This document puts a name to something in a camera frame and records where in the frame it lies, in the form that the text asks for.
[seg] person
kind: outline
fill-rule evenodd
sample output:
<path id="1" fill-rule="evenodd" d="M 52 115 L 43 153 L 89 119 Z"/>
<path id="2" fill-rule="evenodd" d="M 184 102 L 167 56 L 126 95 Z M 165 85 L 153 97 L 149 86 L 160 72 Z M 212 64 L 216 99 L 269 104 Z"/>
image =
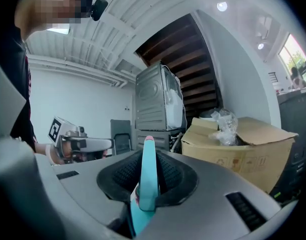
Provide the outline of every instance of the person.
<path id="1" fill-rule="evenodd" d="M 292 89 L 302 89 L 306 87 L 306 81 L 300 77 L 298 69 L 296 67 L 292 67 L 292 81 Z"/>
<path id="2" fill-rule="evenodd" d="M 26 142 L 35 153 L 45 155 L 48 152 L 55 164 L 63 164 L 64 160 L 56 154 L 55 147 L 38 143 L 34 135 L 30 122 L 30 71 L 24 42 L 35 31 L 88 16 L 92 0 L 7 0 L 7 8 L 2 6 L 0 4 L 0 66 L 26 99 L 10 135 Z M 69 142 L 64 144 L 63 153 L 70 158 Z"/>

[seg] white ceiling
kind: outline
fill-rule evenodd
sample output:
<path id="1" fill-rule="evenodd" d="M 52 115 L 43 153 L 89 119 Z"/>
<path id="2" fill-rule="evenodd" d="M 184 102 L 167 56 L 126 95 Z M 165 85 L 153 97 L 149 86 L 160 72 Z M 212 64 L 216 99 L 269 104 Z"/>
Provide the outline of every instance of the white ceiling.
<path id="1" fill-rule="evenodd" d="M 123 87 L 135 82 L 135 76 L 146 68 L 134 51 L 158 30 L 197 8 L 181 9 L 190 0 L 107 0 L 100 21 L 82 19 L 63 35 L 50 31 L 36 32 L 27 40 L 30 67 L 37 70 L 68 72 Z M 213 0 L 210 10 L 236 26 L 255 48 L 258 17 L 269 16 L 248 0 L 225 0 L 226 12 L 219 12 Z M 259 51 L 265 59 L 275 42 L 280 24 L 273 20 L 266 48 Z"/>

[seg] open cardboard box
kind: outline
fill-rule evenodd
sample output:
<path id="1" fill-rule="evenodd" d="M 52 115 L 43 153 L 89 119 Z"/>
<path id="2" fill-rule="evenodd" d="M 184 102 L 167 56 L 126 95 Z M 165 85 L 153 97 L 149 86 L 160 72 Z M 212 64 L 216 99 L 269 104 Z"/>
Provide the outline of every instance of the open cardboard box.
<path id="1" fill-rule="evenodd" d="M 193 118 L 181 140 L 183 155 L 229 168 L 270 193 L 284 170 L 297 134 L 243 117 L 238 119 L 237 135 L 248 145 L 221 146 L 218 140 L 208 137 L 217 128 L 216 122 Z"/>

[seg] white pipe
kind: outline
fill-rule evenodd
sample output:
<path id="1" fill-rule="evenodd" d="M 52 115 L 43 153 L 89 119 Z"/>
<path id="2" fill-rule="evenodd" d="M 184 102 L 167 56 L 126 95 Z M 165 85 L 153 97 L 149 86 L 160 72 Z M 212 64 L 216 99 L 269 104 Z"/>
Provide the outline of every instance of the white pipe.
<path id="1" fill-rule="evenodd" d="M 105 50 L 105 51 L 109 52 L 109 53 L 112 54 L 113 57 L 114 57 L 112 61 L 117 61 L 117 59 L 118 59 L 118 56 L 117 56 L 113 51 L 111 51 L 111 50 L 109 50 L 109 49 L 107 49 L 107 48 L 104 48 L 103 46 L 97 45 L 95 42 L 92 42 L 92 41 L 89 41 L 89 40 L 85 40 L 85 39 L 82 39 L 82 38 L 78 38 L 78 37 L 74 37 L 74 36 L 67 36 L 67 37 L 70 37 L 70 38 L 79 40 L 79 41 L 81 41 L 81 42 L 85 42 L 85 43 L 87 43 L 87 44 L 89 44 L 89 45 L 94 46 L 95 48 L 100 48 L 100 49 L 102 49 L 102 50 Z M 76 59 L 76 60 L 80 60 L 80 61 L 83 61 L 83 62 L 85 62 L 85 63 L 89 63 L 89 64 L 92 64 L 92 65 L 96 66 L 95 64 L 90 63 L 90 62 L 88 62 L 88 61 L 86 61 L 86 60 L 84 60 L 84 59 L 81 59 L 81 58 L 79 58 L 79 57 L 76 57 L 76 56 L 73 56 L 73 55 L 67 55 L 67 56 L 69 56 L 69 57 L 71 57 L 71 58 L 74 58 L 74 59 Z M 126 74 L 121 73 L 121 72 L 119 72 L 119 71 L 117 71 L 117 70 L 113 70 L 111 66 L 107 66 L 107 70 L 108 70 L 108 71 L 111 71 L 111 72 L 114 73 L 114 74 L 119 75 L 120 77 L 127 78 L 128 80 L 130 80 L 130 81 L 132 81 L 133 83 L 135 83 L 135 79 L 134 79 L 132 76 L 126 75 Z"/>
<path id="2" fill-rule="evenodd" d="M 70 71 L 64 71 L 64 70 L 58 70 L 58 69 L 53 69 L 53 68 L 41 68 L 41 67 L 30 67 L 30 69 L 32 70 L 42 70 L 42 71 L 46 71 L 46 72 L 56 72 L 56 73 L 63 73 L 63 74 L 69 74 L 69 75 L 75 75 L 75 76 L 79 76 L 79 77 L 83 77 L 83 78 L 87 78 L 87 79 L 92 79 L 94 81 L 98 81 L 104 84 L 108 84 L 109 86 L 112 86 L 112 84 L 105 82 L 103 80 L 97 79 L 97 78 L 92 78 L 90 76 L 87 75 L 82 75 L 82 74 L 78 74 L 78 73 L 74 73 L 74 72 L 70 72 Z"/>
<path id="3" fill-rule="evenodd" d="M 135 74 L 132 74 L 131 72 L 128 72 L 128 71 L 126 71 L 126 70 L 121 70 L 121 72 L 123 72 L 124 74 L 129 75 L 130 77 L 136 78 L 136 75 L 135 75 Z"/>
<path id="4" fill-rule="evenodd" d="M 127 83 L 125 83 L 125 82 L 122 83 L 121 86 L 120 86 L 120 88 L 123 88 L 125 85 L 127 85 Z"/>
<path id="5" fill-rule="evenodd" d="M 61 68 L 61 69 L 64 69 L 64 70 L 75 71 L 75 72 L 79 72 L 79 73 L 89 73 L 90 75 L 93 75 L 93 76 L 98 77 L 98 78 L 103 78 L 103 79 L 106 79 L 106 80 L 110 80 L 112 82 L 117 82 L 118 85 L 121 84 L 121 82 L 119 80 L 116 80 L 112 77 L 107 77 L 107 76 L 103 76 L 103 75 L 100 75 L 100 74 L 88 72 L 88 71 L 85 71 L 85 70 L 81 70 L 80 68 L 69 66 L 69 65 L 58 64 L 58 63 L 49 62 L 49 61 L 45 62 L 45 61 L 35 60 L 35 59 L 30 59 L 29 63 L 30 64 L 44 65 L 44 66 L 51 66 L 51 67 L 54 67 L 54 68 Z"/>
<path id="6" fill-rule="evenodd" d="M 31 54 L 28 54 L 27 57 L 31 60 L 35 60 L 34 63 L 37 63 L 38 61 L 40 61 L 40 62 L 42 61 L 42 62 L 46 62 L 48 64 L 52 64 L 52 67 L 58 67 L 58 65 L 60 64 L 60 65 L 65 65 L 65 67 L 68 68 L 68 69 L 71 68 L 71 70 L 75 70 L 75 69 L 73 69 L 75 67 L 75 68 L 78 68 L 78 69 L 83 69 L 83 70 L 86 70 L 86 71 L 89 71 L 89 72 L 93 72 L 97 75 L 100 75 L 100 77 L 103 77 L 103 78 L 105 78 L 105 76 L 106 76 L 106 77 L 109 77 L 109 78 L 114 79 L 114 80 L 119 80 L 119 81 L 124 82 L 124 83 L 126 82 L 126 84 L 128 83 L 127 80 L 125 80 L 121 77 L 118 77 L 116 75 L 113 75 L 113 74 L 110 74 L 110 73 L 105 73 L 105 72 L 102 72 L 98 69 L 95 69 L 95 68 L 92 68 L 92 67 L 89 67 L 89 66 L 85 66 L 85 65 L 81 65 L 81 64 L 78 64 L 78 63 L 74 63 L 74 62 L 71 62 L 71 61 L 58 59 L 58 58 L 52 58 L 52 57 L 46 57 L 46 56 L 31 55 Z"/>
<path id="7" fill-rule="evenodd" d="M 178 134 L 177 140 L 175 141 L 174 145 L 172 146 L 170 152 L 172 152 L 172 153 L 174 152 L 174 150 L 175 150 L 175 148 L 176 148 L 178 142 L 181 140 L 182 136 L 183 136 L 183 134 L 180 132 L 180 133 Z"/>

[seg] black t-shirt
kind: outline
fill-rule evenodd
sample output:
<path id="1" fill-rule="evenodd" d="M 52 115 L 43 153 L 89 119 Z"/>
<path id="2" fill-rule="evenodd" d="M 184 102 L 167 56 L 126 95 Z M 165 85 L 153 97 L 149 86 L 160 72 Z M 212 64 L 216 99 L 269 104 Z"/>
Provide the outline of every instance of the black t-shirt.
<path id="1" fill-rule="evenodd" d="M 26 99 L 12 128 L 11 136 L 27 142 L 35 151 L 33 126 L 30 122 L 30 72 L 25 43 L 21 39 L 20 29 L 14 25 L 17 2 L 18 0 L 7 0 L 5 8 L 0 5 L 0 66 L 14 87 Z"/>

